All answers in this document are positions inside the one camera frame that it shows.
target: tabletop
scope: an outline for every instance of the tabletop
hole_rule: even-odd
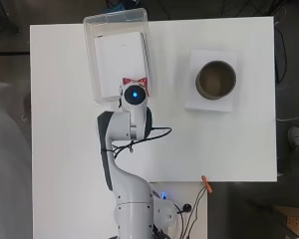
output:
[[[149,30],[157,74],[149,107],[173,136],[123,152],[119,166],[148,181],[276,180],[272,18],[150,22]],[[232,113],[184,110],[192,49],[237,53],[243,81]],[[115,199],[96,132],[105,108],[93,101],[82,24],[31,26],[31,88],[34,238],[113,236]],[[201,218],[206,225],[206,209]],[[206,236],[206,227],[194,230]]]

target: gray floor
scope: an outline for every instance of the gray floor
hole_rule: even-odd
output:
[[[29,25],[81,23],[86,16],[106,10],[103,0],[2,0],[10,19],[22,30],[20,36],[0,34],[0,51],[29,51]],[[234,17],[246,1],[232,0],[223,17]],[[146,0],[144,4],[152,21],[203,19],[221,17],[222,0]],[[264,11],[271,1],[253,1]],[[299,116],[299,1],[291,1],[277,15],[276,26],[284,35],[288,70],[277,86],[276,114],[278,118]],[[253,16],[256,10],[248,5],[239,17]],[[277,42],[277,63],[283,71],[281,43]],[[0,57],[0,82],[15,86],[11,115],[31,143],[29,122],[22,122],[23,98],[30,92],[30,60],[28,56]],[[213,183],[214,193],[208,198],[208,238],[285,238],[248,201],[263,205],[299,207],[299,150],[291,150],[287,140],[290,123],[277,123],[277,160],[281,176],[278,183]]]

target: black cable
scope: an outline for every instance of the black cable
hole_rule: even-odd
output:
[[[113,145],[114,150],[112,150],[112,152],[114,153],[114,158],[117,158],[118,155],[119,155],[119,153],[122,152],[126,148],[129,148],[130,151],[133,152],[133,149],[132,149],[133,145],[141,143],[141,142],[151,141],[151,140],[154,140],[154,139],[158,139],[158,138],[164,137],[164,136],[170,134],[171,131],[172,131],[171,127],[152,127],[150,130],[163,130],[163,129],[168,129],[168,131],[165,132],[165,133],[163,133],[163,134],[161,134],[161,135],[158,135],[158,136],[148,137],[148,138],[141,139],[141,140],[138,140],[138,141],[133,141],[132,140],[127,145],[123,145],[123,146],[115,146],[115,145]]]
[[[170,20],[170,16],[169,13],[167,12],[166,8],[162,5],[161,0],[157,0],[157,3],[159,4],[161,10],[164,12],[164,14],[166,14],[167,19]]]
[[[237,17],[250,3],[250,0],[247,0],[246,3],[243,5],[243,7],[239,10],[239,12],[235,15]]]
[[[197,204],[197,201],[198,201],[199,195],[200,195],[200,193],[201,193],[201,191],[202,191],[203,189],[206,189],[206,187],[205,187],[205,186],[204,186],[204,187],[202,187],[202,188],[200,189],[200,191],[198,192],[198,194],[197,194],[197,197],[196,197],[195,203],[193,204],[193,206],[192,206],[192,210],[191,210],[191,212],[190,212],[190,214],[189,214],[188,221],[187,221],[187,224],[186,224],[185,230],[184,230],[184,232],[183,232],[183,235],[182,235],[182,239],[184,239],[184,237],[185,237],[185,235],[186,235],[186,232],[187,232],[187,229],[188,229],[188,226],[189,226],[189,222],[190,222],[190,218],[191,218],[192,212],[193,212],[193,210],[194,210],[194,208],[195,208],[195,206],[196,206],[196,204]]]
[[[293,122],[290,122],[290,121],[278,121],[278,122],[281,122],[281,123],[287,123],[287,124],[290,124],[290,125],[292,125],[292,126],[299,127],[299,125],[298,125],[298,124],[295,124],[295,123],[293,123]]]
[[[198,202],[197,202],[197,205],[196,205],[196,211],[195,211],[195,219],[193,220],[193,222],[191,223],[191,226],[189,228],[189,231],[188,231],[188,235],[186,237],[186,239],[189,239],[189,235],[190,235],[190,232],[191,232],[191,229],[193,227],[193,225],[195,224],[195,222],[197,221],[198,219],[198,206],[199,206],[199,202],[200,202],[200,199],[201,197],[203,197],[203,195],[205,194],[205,191],[207,190],[207,188],[205,188],[205,190],[203,191],[202,195],[199,197],[198,199]]]
[[[226,3],[226,0],[223,0],[223,1],[222,1],[222,4],[221,4],[221,6],[220,6],[219,10],[216,12],[216,14],[218,14],[218,13],[220,13],[220,12],[221,12],[222,8],[224,8],[224,7],[225,7],[225,3]]]
[[[180,236],[179,236],[179,239],[181,239],[182,233],[183,233],[183,217],[182,217],[182,214],[181,214],[181,210],[179,209],[179,207],[176,204],[175,204],[175,207],[177,208],[178,213],[180,215],[180,219],[181,219],[181,232],[180,232]]]
[[[283,81],[283,79],[286,76],[287,67],[288,67],[288,60],[287,60],[286,46],[285,46],[285,40],[283,38],[283,35],[282,35],[282,33],[277,28],[275,28],[275,30],[279,33],[279,35],[281,37],[282,47],[283,47],[283,55],[284,55],[284,62],[285,62],[285,69],[283,71],[283,74],[282,74],[281,78],[278,80],[278,83],[277,83],[277,84],[279,84],[279,83],[281,83]]]

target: cable connector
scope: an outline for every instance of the cable connector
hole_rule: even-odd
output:
[[[207,177],[203,175],[201,177],[201,180],[205,183],[205,186],[207,187],[208,192],[212,193],[212,188],[211,188],[209,182],[207,181]]]

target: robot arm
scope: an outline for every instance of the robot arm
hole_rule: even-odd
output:
[[[120,239],[151,239],[153,204],[150,185],[144,179],[121,170],[115,163],[112,142],[140,140],[150,134],[151,116],[146,91],[128,85],[122,98],[123,112],[98,116],[102,161],[108,188],[115,194],[115,218]]]

